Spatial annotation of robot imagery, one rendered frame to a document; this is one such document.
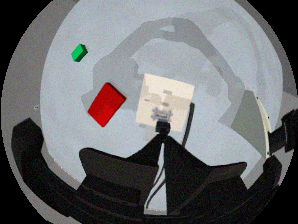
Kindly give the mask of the small green block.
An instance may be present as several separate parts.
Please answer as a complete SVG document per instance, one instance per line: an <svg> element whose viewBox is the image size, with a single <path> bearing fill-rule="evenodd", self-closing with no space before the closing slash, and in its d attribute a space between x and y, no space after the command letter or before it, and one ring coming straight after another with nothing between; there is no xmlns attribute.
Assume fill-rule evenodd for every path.
<svg viewBox="0 0 298 224"><path fill-rule="evenodd" d="M76 49L72 52L73 61L78 61L80 63L82 57L88 53L84 44L78 44Z"/></svg>

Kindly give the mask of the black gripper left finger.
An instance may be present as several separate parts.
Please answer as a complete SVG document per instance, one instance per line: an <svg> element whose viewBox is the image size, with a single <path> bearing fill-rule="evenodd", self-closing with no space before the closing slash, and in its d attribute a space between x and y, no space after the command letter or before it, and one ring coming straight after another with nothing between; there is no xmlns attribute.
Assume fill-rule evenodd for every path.
<svg viewBox="0 0 298 224"><path fill-rule="evenodd" d="M156 181L162 136L156 135L140 151L129 157L109 155L93 148L78 152L85 175L100 177L110 183L141 190L140 206L145 206Z"/></svg>

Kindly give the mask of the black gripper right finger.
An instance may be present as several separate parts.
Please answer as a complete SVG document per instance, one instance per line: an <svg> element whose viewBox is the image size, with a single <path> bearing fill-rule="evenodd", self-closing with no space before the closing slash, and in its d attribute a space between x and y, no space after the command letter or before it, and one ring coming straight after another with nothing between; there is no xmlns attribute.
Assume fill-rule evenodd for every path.
<svg viewBox="0 0 298 224"><path fill-rule="evenodd" d="M166 135L164 144L164 167L166 186L166 216L180 214L188 202L201 193L213 181L241 176L247 163L206 165L186 151L172 136Z"/></svg>

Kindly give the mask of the red rectangular block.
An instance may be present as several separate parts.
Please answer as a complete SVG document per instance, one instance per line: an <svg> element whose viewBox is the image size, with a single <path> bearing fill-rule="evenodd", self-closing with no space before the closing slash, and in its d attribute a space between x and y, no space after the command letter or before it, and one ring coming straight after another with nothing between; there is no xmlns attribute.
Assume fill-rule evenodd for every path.
<svg viewBox="0 0 298 224"><path fill-rule="evenodd" d="M96 99L90 104L88 113L96 120L102 128L106 123L109 123L110 117L118 111L118 107L125 101L125 97L122 93L113 87L110 83L105 83L104 87L100 89Z"/></svg>

